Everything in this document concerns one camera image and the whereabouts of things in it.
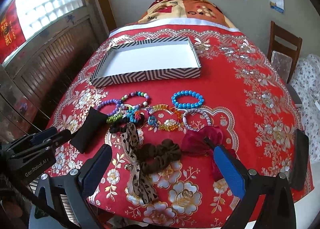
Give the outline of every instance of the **leopard print bow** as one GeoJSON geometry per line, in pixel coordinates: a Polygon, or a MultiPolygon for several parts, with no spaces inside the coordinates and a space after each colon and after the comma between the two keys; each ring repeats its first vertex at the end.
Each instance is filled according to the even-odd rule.
{"type": "Polygon", "coordinates": [[[134,123],[129,123],[127,131],[121,134],[122,148],[127,161],[130,163],[130,177],[128,181],[128,192],[130,195],[141,197],[144,204],[148,204],[158,198],[156,190],[151,181],[146,178],[141,170],[141,162],[138,160],[135,149],[139,143],[139,136],[134,123]]]}

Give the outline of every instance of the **purple beaded bracelet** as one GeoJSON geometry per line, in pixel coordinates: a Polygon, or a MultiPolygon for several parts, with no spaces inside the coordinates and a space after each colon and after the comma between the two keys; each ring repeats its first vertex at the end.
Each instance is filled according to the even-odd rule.
{"type": "Polygon", "coordinates": [[[109,117],[115,115],[119,111],[119,107],[123,105],[121,100],[111,99],[111,100],[104,101],[100,105],[98,105],[97,110],[100,110],[105,105],[109,105],[109,104],[116,104],[115,110],[113,110],[110,114],[107,114],[107,116],[109,117]]]}

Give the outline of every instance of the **beaded bracelet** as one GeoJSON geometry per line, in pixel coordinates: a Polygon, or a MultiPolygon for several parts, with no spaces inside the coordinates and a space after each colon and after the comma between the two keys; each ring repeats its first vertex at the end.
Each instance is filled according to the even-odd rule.
{"type": "Polygon", "coordinates": [[[183,121],[184,127],[187,128],[188,130],[196,131],[196,132],[199,131],[199,129],[192,128],[191,125],[187,124],[186,115],[187,115],[187,114],[192,114],[192,113],[200,113],[200,114],[203,115],[203,116],[205,117],[205,119],[207,120],[207,124],[208,124],[208,125],[212,125],[211,119],[210,119],[209,115],[208,115],[205,111],[200,110],[200,109],[196,109],[196,108],[188,109],[188,110],[185,111],[185,112],[183,113],[183,115],[182,115],[182,121],[183,121]]]}
{"type": "Polygon", "coordinates": [[[102,107],[104,107],[105,105],[108,105],[108,104],[116,104],[115,110],[113,110],[110,114],[107,114],[108,117],[115,115],[119,111],[119,107],[121,107],[121,105],[123,105],[121,100],[111,99],[111,100],[106,100],[106,101],[100,103],[97,106],[97,110],[99,111],[102,107]]]}
{"type": "Polygon", "coordinates": [[[155,106],[152,106],[150,108],[147,109],[147,112],[148,112],[148,124],[151,125],[151,126],[155,126],[157,127],[159,130],[166,130],[166,131],[173,131],[175,129],[177,129],[179,127],[179,124],[181,123],[182,121],[182,115],[181,113],[174,107],[169,107],[167,105],[164,105],[164,104],[159,104],[159,105],[155,105],[155,106]],[[170,112],[173,112],[177,115],[178,117],[178,120],[175,121],[175,124],[158,124],[157,123],[157,119],[155,116],[152,115],[152,113],[154,113],[155,111],[158,111],[158,110],[168,110],[170,112]]]}
{"type": "Polygon", "coordinates": [[[117,113],[115,113],[113,116],[109,116],[106,120],[106,123],[107,124],[112,124],[114,123],[115,121],[117,121],[118,119],[121,119],[123,118],[123,115],[125,113],[125,110],[119,110],[117,113]]]}
{"type": "Polygon", "coordinates": [[[192,109],[192,108],[198,108],[199,106],[202,105],[202,103],[204,102],[204,99],[203,97],[197,93],[197,92],[194,92],[192,90],[182,90],[181,92],[177,92],[177,93],[174,93],[173,96],[171,97],[172,99],[172,103],[174,104],[174,106],[178,109],[192,109]],[[176,98],[177,97],[180,97],[180,96],[193,96],[195,98],[197,98],[199,101],[198,103],[194,103],[194,104],[190,104],[190,103],[184,103],[184,104],[181,104],[179,103],[176,98]]]}
{"type": "MultiPolygon", "coordinates": [[[[128,123],[128,118],[124,117],[121,119],[116,120],[113,124],[111,124],[109,132],[110,133],[117,133],[117,132],[126,132],[127,131],[127,123],[128,123]]],[[[136,128],[142,126],[144,123],[144,115],[140,114],[140,120],[135,123],[134,125],[136,128]]]]}
{"type": "Polygon", "coordinates": [[[133,109],[129,107],[129,109],[124,114],[125,117],[128,118],[130,122],[137,123],[140,120],[140,112],[138,109],[133,109]]]}
{"type": "Polygon", "coordinates": [[[148,95],[147,93],[140,92],[140,91],[135,91],[135,92],[132,92],[132,93],[129,93],[129,94],[124,95],[124,96],[121,98],[121,101],[124,102],[124,101],[126,101],[128,98],[134,97],[134,96],[141,96],[141,97],[144,97],[146,100],[145,100],[142,104],[132,106],[132,109],[133,109],[133,110],[146,107],[146,106],[151,102],[151,98],[149,97],[149,95],[148,95]]]}

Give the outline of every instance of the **table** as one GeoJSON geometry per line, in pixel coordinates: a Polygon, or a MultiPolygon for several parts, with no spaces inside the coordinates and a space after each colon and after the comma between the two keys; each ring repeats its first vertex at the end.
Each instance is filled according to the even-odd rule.
{"type": "MultiPolygon", "coordinates": [[[[192,90],[203,95],[202,110],[209,114],[214,125],[220,126],[224,135],[223,144],[227,149],[234,149],[247,168],[269,176],[275,176],[278,172],[289,176],[294,153],[294,131],[295,128],[302,129],[302,125],[285,85],[267,58],[237,29],[193,19],[184,20],[183,24],[179,20],[173,22],[172,19],[170,24],[158,20],[115,32],[73,81],[49,126],[75,132],[90,107],[96,107],[107,99],[121,98],[130,92],[148,93],[152,98],[151,105],[171,105],[171,96],[175,92],[192,90]],[[94,88],[88,81],[111,46],[174,36],[188,36],[194,43],[202,65],[200,78],[144,81],[101,88],[94,88]]],[[[140,101],[141,98],[136,97],[126,103],[135,105],[140,101]]],[[[112,106],[105,107],[102,112],[108,113],[111,109],[112,106]]],[[[169,111],[155,114],[161,123],[165,120],[172,122],[171,119],[175,118],[169,111]]],[[[205,119],[198,115],[189,117],[188,123],[198,128],[206,125],[205,119]]],[[[163,139],[170,138],[181,144],[186,129],[180,124],[175,131],[159,131],[146,123],[138,132],[141,143],[160,144],[163,139]]],[[[159,200],[144,205],[139,197],[129,195],[127,191],[129,172],[124,169],[127,161],[120,146],[120,137],[108,133],[107,126],[92,139],[92,145],[85,154],[80,154],[69,143],[58,148],[57,163],[48,173],[60,176],[73,168],[80,168],[104,143],[112,146],[113,159],[94,195],[88,198],[91,204],[102,209],[156,225],[210,228],[222,226],[239,201],[224,179],[213,180],[211,156],[183,155],[181,160],[171,163],[164,171],[150,175],[159,200]]],[[[294,201],[312,190],[309,166],[304,190],[292,190],[294,201]]],[[[251,220],[257,218],[259,211],[255,210],[251,220]]]]}

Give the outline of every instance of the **chair backrest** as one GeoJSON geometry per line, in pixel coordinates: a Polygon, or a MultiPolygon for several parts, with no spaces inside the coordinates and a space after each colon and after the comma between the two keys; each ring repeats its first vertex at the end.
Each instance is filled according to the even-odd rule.
{"type": "Polygon", "coordinates": [[[290,68],[290,74],[288,78],[288,82],[290,81],[292,74],[294,72],[294,69],[296,67],[299,55],[300,55],[300,49],[302,45],[302,38],[297,37],[294,34],[288,32],[287,30],[283,29],[282,27],[275,24],[274,21],[271,21],[271,30],[270,30],[270,42],[269,42],[269,50],[267,58],[268,60],[271,60],[272,52],[278,51],[281,52],[290,58],[292,58],[292,65],[290,68]],[[287,46],[284,46],[283,44],[277,42],[275,40],[275,36],[280,37],[281,39],[295,45],[297,47],[296,50],[293,50],[287,46]]]}

